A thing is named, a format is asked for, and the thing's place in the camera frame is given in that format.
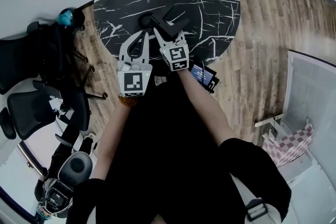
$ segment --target bracelet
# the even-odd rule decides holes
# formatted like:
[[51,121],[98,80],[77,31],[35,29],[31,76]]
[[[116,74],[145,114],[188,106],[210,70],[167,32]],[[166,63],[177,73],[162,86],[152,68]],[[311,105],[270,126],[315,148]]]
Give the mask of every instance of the bracelet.
[[130,108],[135,106],[138,103],[138,97],[123,97],[118,96],[120,103],[124,104],[125,106],[129,106]]

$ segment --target marble tabletop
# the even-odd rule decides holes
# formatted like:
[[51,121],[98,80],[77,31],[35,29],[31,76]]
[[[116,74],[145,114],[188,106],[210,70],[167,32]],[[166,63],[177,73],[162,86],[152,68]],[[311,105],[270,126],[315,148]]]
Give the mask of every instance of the marble tabletop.
[[[141,30],[139,17],[174,4],[166,18],[177,22],[189,18],[184,35],[190,58],[202,59],[205,65],[216,60],[234,38],[240,19],[239,0],[95,0],[94,16],[98,34],[106,48],[118,58],[120,46]],[[150,32],[150,64],[155,74],[163,75],[167,67],[159,52],[159,44]],[[132,54],[137,55],[136,46]]]

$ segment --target phone screen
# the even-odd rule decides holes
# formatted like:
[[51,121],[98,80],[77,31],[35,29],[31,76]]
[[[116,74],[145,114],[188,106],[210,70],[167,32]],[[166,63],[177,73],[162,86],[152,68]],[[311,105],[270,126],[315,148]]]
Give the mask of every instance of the phone screen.
[[[203,68],[202,67],[194,65],[193,68],[191,69],[191,74],[199,82],[202,82],[202,76],[203,76]],[[214,76],[213,74],[211,74],[209,71],[205,70],[203,84],[208,86],[213,76]]]

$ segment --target perforated metal panel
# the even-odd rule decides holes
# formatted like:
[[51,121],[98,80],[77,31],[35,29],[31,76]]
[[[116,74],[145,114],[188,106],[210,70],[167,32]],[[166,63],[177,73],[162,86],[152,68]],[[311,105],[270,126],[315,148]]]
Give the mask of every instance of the perforated metal panel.
[[308,118],[315,136],[309,150],[336,186],[336,67],[290,51],[283,122],[293,131]]

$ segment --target pink checkered bag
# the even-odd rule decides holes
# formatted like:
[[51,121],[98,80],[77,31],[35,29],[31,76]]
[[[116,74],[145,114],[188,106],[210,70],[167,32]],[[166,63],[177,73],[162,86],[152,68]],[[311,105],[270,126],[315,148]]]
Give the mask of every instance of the pink checkered bag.
[[297,130],[282,139],[276,139],[271,130],[264,134],[263,150],[272,158],[277,167],[290,163],[302,156],[309,147],[314,135],[314,129],[307,120],[302,130]]

